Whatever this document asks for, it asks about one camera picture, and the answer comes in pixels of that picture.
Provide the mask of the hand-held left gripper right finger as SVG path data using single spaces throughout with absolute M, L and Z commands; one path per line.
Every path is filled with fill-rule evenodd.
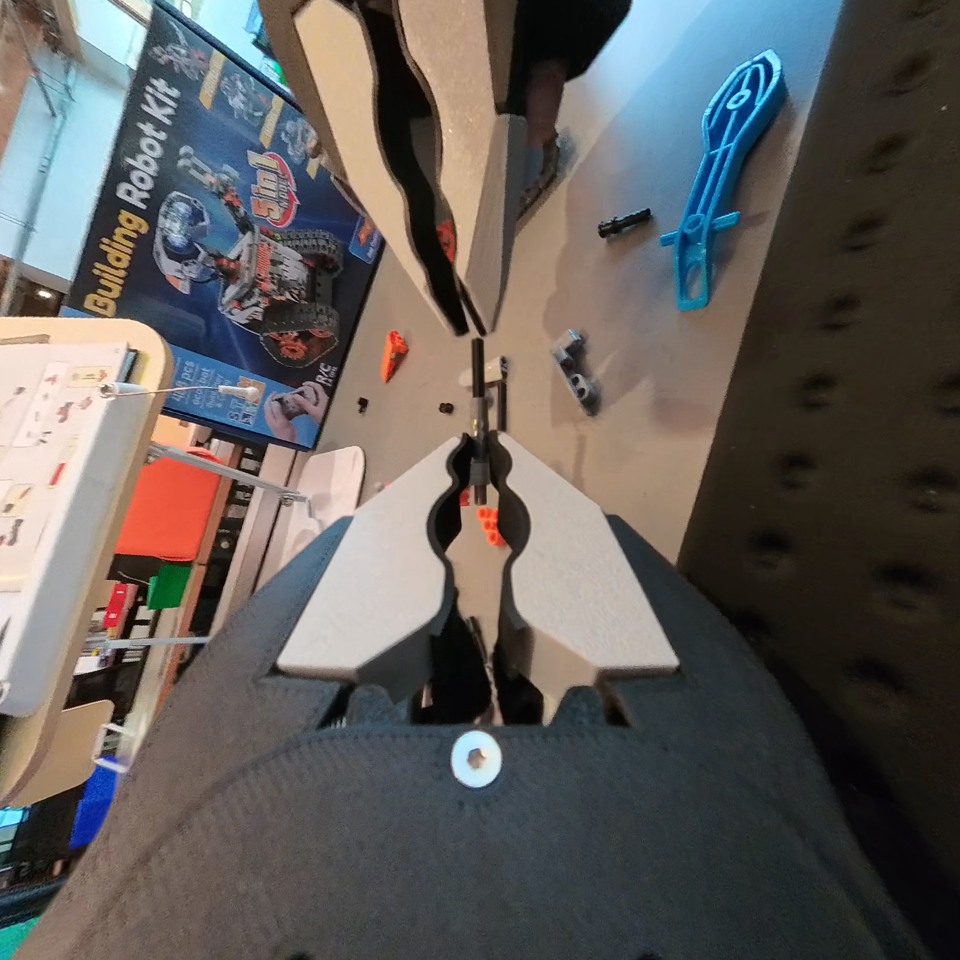
M 574 689 L 678 674 L 680 659 L 605 511 L 507 434 L 489 439 L 502 571 L 493 678 L 503 722 L 546 722 Z

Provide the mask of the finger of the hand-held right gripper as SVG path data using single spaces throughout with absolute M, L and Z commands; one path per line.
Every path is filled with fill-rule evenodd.
M 411 104 L 383 54 L 394 29 L 356 3 L 308 2 L 294 16 L 331 152 L 344 180 L 417 291 L 453 335 L 470 323 L 437 233 L 439 200 L 414 147 Z
M 399 1 L 393 10 L 436 122 L 455 286 L 474 330 L 489 334 L 509 282 L 527 154 L 527 122 L 508 110 L 521 4 Z

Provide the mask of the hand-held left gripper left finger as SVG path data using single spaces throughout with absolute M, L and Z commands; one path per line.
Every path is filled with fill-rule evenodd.
M 354 511 L 275 662 L 285 676 L 384 690 L 433 675 L 431 641 L 454 606 L 447 551 L 461 529 L 472 438 L 447 439 Z

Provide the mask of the small assembly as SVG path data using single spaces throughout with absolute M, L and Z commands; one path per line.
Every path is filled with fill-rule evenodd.
M 550 354 L 582 412 L 593 417 L 598 411 L 599 393 L 584 366 L 586 349 L 583 334 L 569 328 L 552 344 Z

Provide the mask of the person's right hand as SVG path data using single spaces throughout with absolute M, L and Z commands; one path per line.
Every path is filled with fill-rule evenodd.
M 568 69 L 568 62 L 556 57 L 537 61 L 528 69 L 524 116 L 532 149 L 546 147 L 556 136 Z

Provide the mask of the teal plastic piece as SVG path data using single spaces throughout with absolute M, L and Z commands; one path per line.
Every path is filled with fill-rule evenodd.
M 715 237 L 739 223 L 741 214 L 731 207 L 731 198 L 743 164 L 785 100 L 782 59 L 767 49 L 738 65 L 705 108 L 697 173 L 678 226 L 659 238 L 660 246 L 673 251 L 679 311 L 710 303 Z

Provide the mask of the printed toy box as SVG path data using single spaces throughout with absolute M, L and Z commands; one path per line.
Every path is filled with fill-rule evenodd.
M 381 256 L 292 95 L 156 2 L 63 316 L 171 348 L 165 409 L 311 450 Z

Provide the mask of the red container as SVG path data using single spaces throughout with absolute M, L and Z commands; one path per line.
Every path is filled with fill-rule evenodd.
M 220 477 L 169 458 L 141 469 L 114 552 L 191 563 L 200 552 Z

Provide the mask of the white book stand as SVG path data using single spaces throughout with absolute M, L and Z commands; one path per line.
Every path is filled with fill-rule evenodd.
M 121 527 L 144 465 L 169 458 L 249 484 L 292 506 L 282 534 L 284 559 L 324 526 L 351 513 L 365 460 L 358 447 L 307 459 L 295 486 L 281 486 L 162 443 L 152 442 L 174 368 L 170 348 L 150 327 L 130 319 L 4 317 L 2 347 L 13 344 L 127 343 L 136 359 L 120 396 L 150 397 L 138 441 L 111 493 L 72 514 L 37 578 L 18 593 L 2 592 L 2 808 L 30 807 L 85 782 L 99 762 L 110 701 L 65 708 L 89 621 L 114 558 Z

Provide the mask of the instruction booklet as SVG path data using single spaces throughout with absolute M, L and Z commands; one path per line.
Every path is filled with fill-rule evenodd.
M 120 395 L 126 342 L 2 346 L 1 591 L 38 578 L 72 515 L 110 494 L 137 445 L 150 396 Z

